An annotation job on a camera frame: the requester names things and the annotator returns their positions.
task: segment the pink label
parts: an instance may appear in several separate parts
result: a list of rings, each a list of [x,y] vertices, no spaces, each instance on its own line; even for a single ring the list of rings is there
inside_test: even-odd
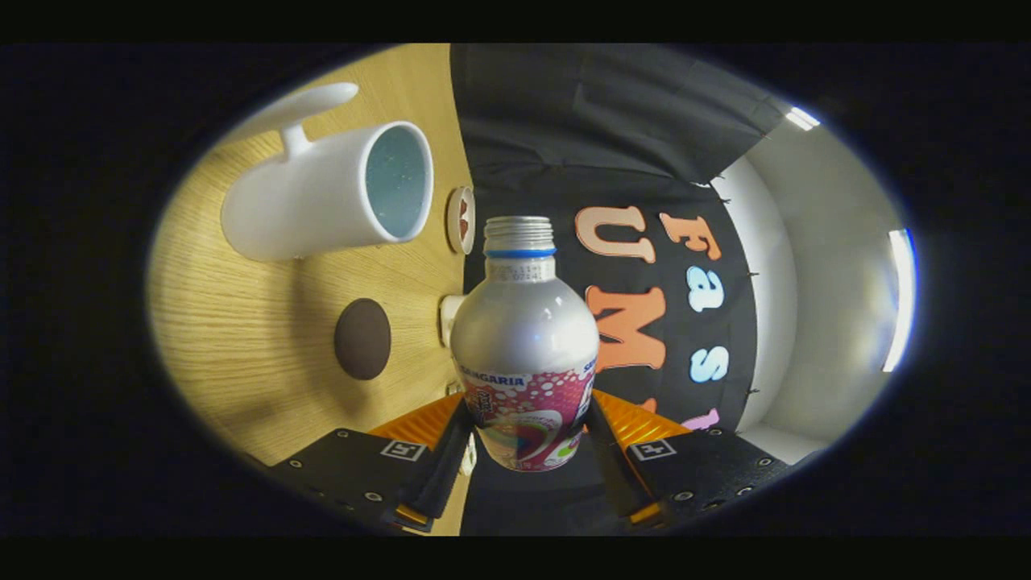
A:
[[[591,404],[594,367],[558,373],[501,375],[458,365],[465,402],[491,457],[509,470],[543,472],[563,466],[579,445]]]

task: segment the orange letter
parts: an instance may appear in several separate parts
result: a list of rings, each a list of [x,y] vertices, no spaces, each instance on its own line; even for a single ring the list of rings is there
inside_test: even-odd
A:
[[[671,217],[669,213],[659,213],[659,218],[662,219],[662,225],[666,228],[666,235],[673,241],[679,241],[687,237],[685,245],[695,251],[708,249],[710,260],[719,260],[720,255],[723,254],[720,251],[720,246],[716,243],[716,238],[712,237],[712,232],[708,229],[708,224],[701,215],[695,219],[681,219]]]
[[[609,295],[597,285],[589,285],[587,306],[595,316],[607,310],[620,311],[598,321],[598,333],[619,343],[602,341],[597,373],[637,365],[662,369],[666,361],[666,345],[640,333],[642,327],[666,314],[666,297],[661,288],[653,287],[647,295]]]
[[[646,238],[637,241],[606,241],[598,237],[598,226],[630,226],[644,231],[644,215],[637,207],[585,207],[576,213],[576,237],[585,247],[602,255],[626,255],[655,263],[655,246]]]

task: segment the letter s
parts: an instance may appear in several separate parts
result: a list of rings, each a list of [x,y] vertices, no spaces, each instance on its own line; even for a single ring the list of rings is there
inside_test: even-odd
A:
[[[691,355],[691,380],[696,383],[719,381],[727,376],[730,366],[730,353],[723,347],[712,350],[698,349]]]

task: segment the black border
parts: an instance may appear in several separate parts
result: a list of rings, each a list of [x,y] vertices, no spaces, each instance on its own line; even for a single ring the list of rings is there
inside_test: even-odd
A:
[[[257,477],[197,429],[148,348],[142,271],[165,200],[217,135],[376,48],[0,53],[13,79],[2,142],[14,534],[362,532]],[[912,218],[922,295],[904,366],[845,439],[751,501],[673,532],[1031,532],[1018,367],[1029,268],[1017,228],[1028,44],[686,49],[775,88],[866,151]]]

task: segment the blue ring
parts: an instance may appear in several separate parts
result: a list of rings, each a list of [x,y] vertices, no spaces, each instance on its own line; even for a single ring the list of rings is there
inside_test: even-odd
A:
[[[548,249],[492,249],[484,251],[488,258],[546,258],[555,253],[556,248]]]

